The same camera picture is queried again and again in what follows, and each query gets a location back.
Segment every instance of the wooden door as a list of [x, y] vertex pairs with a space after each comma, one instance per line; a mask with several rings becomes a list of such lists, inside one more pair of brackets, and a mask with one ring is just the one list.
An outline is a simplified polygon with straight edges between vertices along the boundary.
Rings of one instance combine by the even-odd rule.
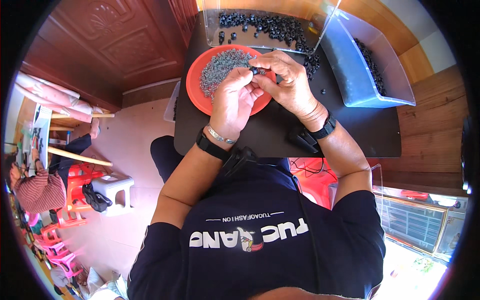
[[187, 43], [177, 18], [167, 0], [62, 0], [23, 69], [120, 108], [122, 92], [181, 77]]

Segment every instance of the red plate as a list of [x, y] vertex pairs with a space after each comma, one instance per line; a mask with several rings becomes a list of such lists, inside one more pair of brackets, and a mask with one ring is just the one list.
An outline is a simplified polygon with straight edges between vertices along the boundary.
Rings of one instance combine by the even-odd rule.
[[[200, 75], [202, 74], [202, 70], [205, 68], [207, 63], [212, 60], [214, 55], [226, 51], [228, 49], [241, 49], [245, 53], [250, 53], [252, 56], [260, 56], [261, 53], [253, 50], [252, 48], [241, 46], [241, 45], [223, 45], [218, 47], [213, 47], [208, 51], [202, 53], [191, 65], [190, 69], [187, 73], [187, 93], [188, 97], [192, 103], [202, 112], [211, 116], [212, 115], [212, 99], [210, 97], [205, 97], [202, 89], [200, 88]], [[274, 72], [270, 71], [266, 73], [266, 76], [272, 79], [273, 81], [276, 80], [276, 75]], [[269, 93], [265, 92], [261, 95], [254, 103], [252, 108], [252, 113], [250, 115], [254, 115], [260, 110], [262, 110], [268, 102], [272, 99]]]

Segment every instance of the wooden stick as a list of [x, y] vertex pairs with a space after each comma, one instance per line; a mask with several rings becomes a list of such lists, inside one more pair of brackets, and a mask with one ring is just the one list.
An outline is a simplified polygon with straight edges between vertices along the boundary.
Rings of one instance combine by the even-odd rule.
[[[113, 118], [113, 117], [115, 117], [115, 114], [100, 114], [96, 112], [92, 114], [92, 118]], [[71, 117], [64, 114], [59, 114], [59, 113], [52, 114], [52, 119], [66, 119], [66, 118], [71, 118]]]
[[98, 160], [98, 159], [94, 159], [94, 158], [91, 158], [91, 157], [81, 156], [81, 155], [78, 155], [78, 154], [75, 154], [75, 153], [70, 153], [68, 151], [57, 149], [57, 148], [54, 148], [54, 147], [51, 147], [51, 146], [48, 146], [48, 151], [53, 153], [53, 154], [57, 154], [57, 155], [60, 155], [60, 156], [81, 160], [81, 161], [84, 161], [84, 162], [87, 162], [87, 163], [92, 163], [92, 164], [97, 164], [97, 165], [102, 165], [102, 166], [108, 166], [108, 167], [113, 166], [113, 164], [109, 161], [103, 161], [103, 160]]
[[75, 128], [50, 126], [50, 131], [54, 131], [54, 130], [58, 130], [58, 131], [74, 131]]

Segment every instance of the black table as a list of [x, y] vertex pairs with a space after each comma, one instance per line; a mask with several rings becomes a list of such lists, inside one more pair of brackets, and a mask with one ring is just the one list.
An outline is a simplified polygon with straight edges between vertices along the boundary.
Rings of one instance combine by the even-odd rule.
[[[175, 149], [182, 155], [193, 146], [198, 131], [210, 120], [210, 116], [193, 105], [185, 87], [191, 64], [209, 48], [205, 37], [203, 12], [200, 12], [187, 50], [177, 104], [174, 144]], [[262, 54], [270, 51], [260, 48], [256, 50]], [[286, 53], [303, 64], [304, 55]], [[315, 98], [347, 129], [365, 156], [400, 157], [401, 141], [396, 108], [346, 107], [321, 47], [318, 47], [315, 54], [318, 54], [321, 60], [320, 68], [310, 81], [310, 89]], [[325, 95], [320, 92], [322, 89], [326, 90]], [[299, 125], [300, 121], [293, 114], [272, 99], [264, 109], [250, 117], [236, 146], [240, 148], [249, 146], [259, 157], [322, 157], [321, 152], [313, 154], [287, 141], [286, 136], [290, 128]]]

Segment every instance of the bare foot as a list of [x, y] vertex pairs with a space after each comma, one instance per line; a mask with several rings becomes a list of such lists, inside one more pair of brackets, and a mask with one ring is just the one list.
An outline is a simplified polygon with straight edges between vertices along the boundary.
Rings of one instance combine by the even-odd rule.
[[98, 136], [98, 127], [100, 126], [99, 118], [92, 118], [92, 129], [90, 130], [90, 136], [92, 139], [96, 139]]

